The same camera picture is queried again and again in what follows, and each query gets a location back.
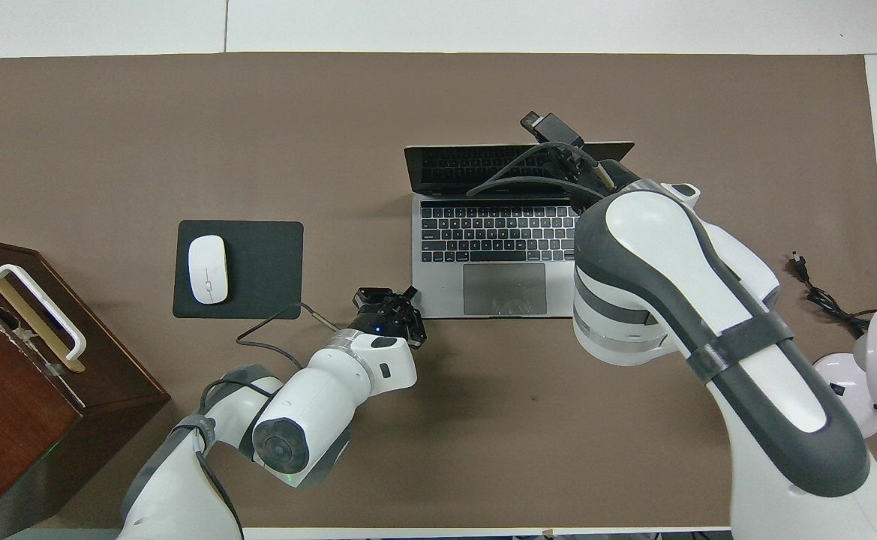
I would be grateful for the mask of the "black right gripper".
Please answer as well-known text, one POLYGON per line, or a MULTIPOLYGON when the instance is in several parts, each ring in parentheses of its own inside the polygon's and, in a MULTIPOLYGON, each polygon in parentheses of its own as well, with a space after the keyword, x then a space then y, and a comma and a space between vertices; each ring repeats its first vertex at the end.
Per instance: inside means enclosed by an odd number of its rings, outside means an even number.
POLYGON ((548 149, 549 167, 562 180, 593 189, 603 196, 615 194, 630 182, 638 180, 637 175, 621 164, 621 160, 635 146, 633 142, 584 143, 580 134, 555 114, 543 117, 537 112, 529 112, 521 119, 521 126, 532 136, 538 137, 541 143, 583 147, 582 151, 596 161, 597 166, 593 166, 585 157, 579 157, 571 150, 558 147, 548 149))

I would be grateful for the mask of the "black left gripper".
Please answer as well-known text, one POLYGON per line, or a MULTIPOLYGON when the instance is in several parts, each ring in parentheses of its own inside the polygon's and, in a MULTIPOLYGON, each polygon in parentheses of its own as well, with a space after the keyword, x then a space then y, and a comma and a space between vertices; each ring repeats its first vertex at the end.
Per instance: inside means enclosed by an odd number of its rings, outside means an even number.
POLYGON ((387 287, 360 287, 353 297, 357 315, 347 329, 364 334, 403 338, 412 350, 420 349, 427 340, 427 331, 420 310, 413 300, 418 294, 410 286, 400 298, 389 298, 394 292, 387 287))

